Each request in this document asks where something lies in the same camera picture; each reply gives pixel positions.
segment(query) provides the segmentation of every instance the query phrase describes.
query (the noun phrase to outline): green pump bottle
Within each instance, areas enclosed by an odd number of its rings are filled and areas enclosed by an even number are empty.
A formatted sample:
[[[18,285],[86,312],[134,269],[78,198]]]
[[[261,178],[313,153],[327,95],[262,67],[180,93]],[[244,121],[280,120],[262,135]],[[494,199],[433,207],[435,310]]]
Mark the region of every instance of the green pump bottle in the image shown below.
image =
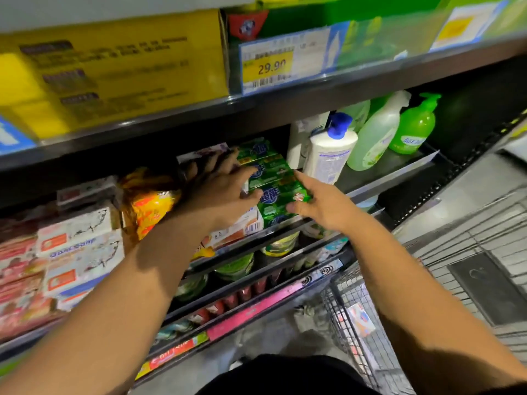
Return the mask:
[[[441,95],[424,92],[419,96],[425,97],[425,101],[401,114],[397,133],[388,146],[399,154],[416,152],[435,127],[434,110]]]

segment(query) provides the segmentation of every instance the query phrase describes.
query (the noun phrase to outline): wire mesh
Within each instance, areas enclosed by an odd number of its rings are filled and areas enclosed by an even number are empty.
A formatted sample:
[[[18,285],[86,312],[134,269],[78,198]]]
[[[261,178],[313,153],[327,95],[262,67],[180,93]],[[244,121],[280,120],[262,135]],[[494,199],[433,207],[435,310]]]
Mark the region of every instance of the wire mesh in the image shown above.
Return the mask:
[[[366,384],[383,395],[415,394],[386,336],[358,265],[326,289],[323,299],[339,343],[355,361]],[[357,334],[349,312],[358,303],[375,326],[365,337]]]

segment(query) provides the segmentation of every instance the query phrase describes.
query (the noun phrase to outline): hand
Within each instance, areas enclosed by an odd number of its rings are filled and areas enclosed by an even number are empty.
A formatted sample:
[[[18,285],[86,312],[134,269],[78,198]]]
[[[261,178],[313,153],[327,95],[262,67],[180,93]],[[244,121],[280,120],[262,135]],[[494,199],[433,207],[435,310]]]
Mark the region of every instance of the hand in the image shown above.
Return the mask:
[[[204,172],[192,162],[187,169],[187,180],[193,187],[189,200],[177,213],[195,213],[207,232],[232,226],[245,212],[256,206],[262,196],[260,189],[242,197],[243,184],[257,171],[254,166],[239,167],[235,149],[216,168],[221,154],[216,153],[207,161]]]
[[[313,199],[309,203],[291,202],[286,206],[287,212],[308,216],[328,230],[345,232],[352,213],[360,211],[352,200],[333,185],[298,171],[295,176],[313,194]]]

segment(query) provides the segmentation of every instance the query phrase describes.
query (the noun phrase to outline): green soap bar pack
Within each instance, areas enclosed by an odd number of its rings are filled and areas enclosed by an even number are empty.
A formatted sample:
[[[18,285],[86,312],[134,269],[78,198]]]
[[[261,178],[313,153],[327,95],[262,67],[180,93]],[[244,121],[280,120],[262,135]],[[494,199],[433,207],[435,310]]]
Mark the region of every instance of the green soap bar pack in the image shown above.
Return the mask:
[[[263,217],[264,227],[272,226],[293,216],[294,214],[286,210],[288,203],[307,202],[311,199],[306,188],[294,176],[287,176],[261,189],[263,195],[258,203],[258,209]]]
[[[247,141],[247,143],[243,143],[238,146],[238,149],[240,151],[238,154],[238,162],[240,165],[245,165],[249,162],[253,162],[254,160],[273,156],[278,153],[273,148],[271,143],[263,137]]]
[[[286,160],[280,154],[262,158],[247,165],[258,168],[258,172],[249,179],[249,190],[254,190],[293,174]]]

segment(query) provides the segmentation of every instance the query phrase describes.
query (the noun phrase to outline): barcode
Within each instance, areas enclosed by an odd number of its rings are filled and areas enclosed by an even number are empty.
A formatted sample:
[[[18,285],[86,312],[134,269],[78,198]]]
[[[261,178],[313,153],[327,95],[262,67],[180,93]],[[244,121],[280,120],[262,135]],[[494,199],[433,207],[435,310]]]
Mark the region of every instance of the barcode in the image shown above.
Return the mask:
[[[254,222],[252,225],[243,228],[243,235],[249,235],[251,233],[258,232],[262,229],[263,227],[261,225],[261,222]]]
[[[268,84],[273,84],[278,81],[283,81],[283,80],[289,79],[290,77],[291,75],[275,75],[271,77],[266,77],[264,79],[255,80],[253,81],[253,88],[267,86]]]

